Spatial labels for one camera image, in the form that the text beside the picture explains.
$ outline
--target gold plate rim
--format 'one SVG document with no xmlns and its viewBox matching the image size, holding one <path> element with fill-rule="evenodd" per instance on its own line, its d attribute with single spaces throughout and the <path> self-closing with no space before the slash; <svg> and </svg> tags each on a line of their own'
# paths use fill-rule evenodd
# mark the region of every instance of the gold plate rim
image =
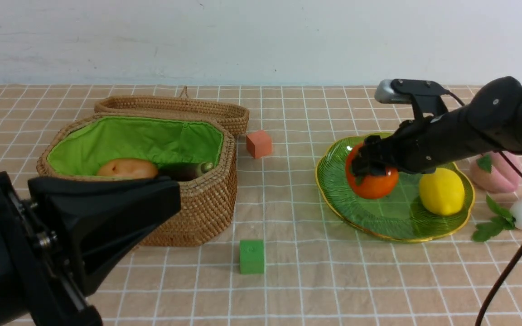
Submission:
<svg viewBox="0 0 522 326">
<path fill-rule="evenodd" d="M 379 132 L 379 133 L 373 133 L 373 134 L 378 134 L 380 136 L 382 136 L 382 135 L 390 136 L 391 135 L 391 134 L 385 133 L 385 132 Z M 345 137 L 345 138 L 336 140 L 333 144 L 331 144 L 328 147 L 328 149 L 325 151 L 325 154 L 319 159 L 319 161 L 317 161 L 317 164 L 315 165 L 314 177 L 315 177 L 315 184 L 317 184 L 317 188 L 319 189 L 319 194 L 321 195 L 321 198 L 324 199 L 325 204 L 327 204 L 327 206 L 329 206 L 329 208 L 335 213 L 335 215 L 338 216 L 339 219 L 341 219 L 345 223 L 349 224 L 351 227 L 354 227 L 355 229 L 360 230 L 362 232 L 368 233 L 369 235 L 373 235 L 373 236 L 378 237 L 383 240 L 395 241 L 395 242 L 399 242 L 399 243 L 424 243 L 427 241 L 442 239 L 444 237 L 448 237 L 449 235 L 454 235 L 456 232 L 460 231 L 463 227 L 465 227 L 468 224 L 468 222 L 470 220 L 470 214 L 471 214 L 472 208 L 474 207 L 474 201 L 476 200 L 476 193 L 474 190 L 474 186 L 473 186 L 472 182 L 470 181 L 469 177 L 466 174 L 462 173 L 462 171 L 460 169 L 458 169 L 458 165 L 456 165 L 456 163 L 454 163 L 454 162 L 452 162 L 452 165 L 454 166 L 457 174 L 462 175 L 466 179 L 466 181 L 470 184 L 470 188 L 472 190 L 472 200 L 471 200 L 470 206 L 468 207 L 468 210 L 467 210 L 466 219 L 464 219 L 464 221 L 458 227 L 456 227 L 456 229 L 453 229 L 452 231 L 449 231 L 448 233 L 444 233 L 443 235 L 435 235 L 433 237 L 420 238 L 420 239 L 398 239 L 398 238 L 388 237 L 387 235 L 382 235 L 381 233 L 377 233 L 377 232 L 371 231 L 369 229 L 366 229 L 365 227 L 357 225 L 356 223 L 348 220 L 348 218 L 346 218 L 341 213 L 339 213 L 338 210 L 335 209 L 332 206 L 332 204 L 328 201 L 328 199 L 325 197 L 324 191 L 321 188 L 321 184 L 319 183 L 319 178 L 317 177 L 317 171 L 319 169 L 319 165 L 322 163 L 322 161 L 325 159 L 325 157 L 327 157 L 330 150 L 339 142 L 342 142 L 342 141 L 344 141 L 346 139 L 350 139 L 350 138 L 362 138 L 363 139 L 370 135 L 371 134 L 367 134 L 365 136 L 349 136 L 349 137 Z"/>
</svg>

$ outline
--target green cube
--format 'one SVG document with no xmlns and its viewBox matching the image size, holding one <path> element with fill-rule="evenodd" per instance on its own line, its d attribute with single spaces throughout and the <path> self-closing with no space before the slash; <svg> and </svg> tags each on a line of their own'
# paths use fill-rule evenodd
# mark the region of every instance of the green cube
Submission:
<svg viewBox="0 0 522 326">
<path fill-rule="evenodd" d="M 239 246 L 241 274 L 265 273 L 263 240 L 241 240 Z"/>
</svg>

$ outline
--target black robotic arm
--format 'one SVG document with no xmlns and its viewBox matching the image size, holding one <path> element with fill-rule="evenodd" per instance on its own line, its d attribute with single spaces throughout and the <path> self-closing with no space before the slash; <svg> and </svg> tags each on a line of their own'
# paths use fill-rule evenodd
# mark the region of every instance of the black robotic arm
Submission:
<svg viewBox="0 0 522 326">
<path fill-rule="evenodd" d="M 489 151 L 522 155 L 522 86 L 518 80 L 491 81 L 468 105 L 450 112 L 441 98 L 449 94 L 431 81 L 382 81 L 376 100 L 412 105 L 414 119 L 402 122 L 387 138 L 366 138 L 352 161 L 354 175 L 383 175 L 386 166 L 404 173 L 432 173 L 444 163 Z"/>
</svg>

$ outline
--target green plate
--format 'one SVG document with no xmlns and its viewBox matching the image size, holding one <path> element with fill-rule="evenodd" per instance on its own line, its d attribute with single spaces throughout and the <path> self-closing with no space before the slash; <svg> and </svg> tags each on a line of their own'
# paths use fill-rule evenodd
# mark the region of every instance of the green plate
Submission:
<svg viewBox="0 0 522 326">
<path fill-rule="evenodd" d="M 346 181 L 346 158 L 352 148 L 365 138 L 338 140 L 315 168 L 315 180 L 321 195 L 340 219 L 382 239 L 408 243 L 439 239 L 466 225 L 474 205 L 474 187 L 455 163 L 441 166 L 458 174 L 464 185 L 464 207 L 455 215 L 435 215 L 424 208 L 418 196 L 418 182 L 422 175 L 400 173 L 396 188 L 378 200 L 366 200 L 354 194 Z"/>
</svg>

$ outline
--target pink peach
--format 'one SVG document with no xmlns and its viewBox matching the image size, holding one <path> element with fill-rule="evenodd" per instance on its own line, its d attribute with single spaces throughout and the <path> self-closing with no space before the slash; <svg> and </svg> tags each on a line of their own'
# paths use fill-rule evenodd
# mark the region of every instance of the pink peach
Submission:
<svg viewBox="0 0 522 326">
<path fill-rule="evenodd" d="M 481 169 L 475 159 L 470 164 L 470 179 L 478 187 L 493 194 L 514 192 L 518 188 L 518 183 L 521 177 L 499 153 L 489 152 L 485 155 L 491 156 L 491 173 Z M 507 152 L 505 152 L 505 156 L 519 169 L 519 171 L 521 170 L 522 166 L 518 157 Z"/>
</svg>

